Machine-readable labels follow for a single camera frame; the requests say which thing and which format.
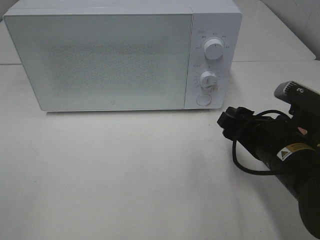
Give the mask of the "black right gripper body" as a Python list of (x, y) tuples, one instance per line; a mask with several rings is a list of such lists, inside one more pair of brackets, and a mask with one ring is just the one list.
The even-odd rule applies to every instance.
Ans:
[(273, 119), (268, 116), (237, 116), (237, 123), (223, 128), (223, 136), (240, 143), (257, 160), (270, 160), (291, 144), (306, 144), (310, 141), (290, 126), (284, 116)]

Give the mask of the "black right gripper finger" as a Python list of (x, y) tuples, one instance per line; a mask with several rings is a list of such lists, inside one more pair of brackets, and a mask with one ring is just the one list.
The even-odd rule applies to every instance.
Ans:
[(236, 117), (252, 117), (254, 115), (254, 111), (247, 109), (245, 107), (238, 107), (235, 111)]
[(237, 108), (228, 107), (224, 112), (221, 113), (217, 120), (217, 124), (221, 128), (230, 128), (237, 123)]

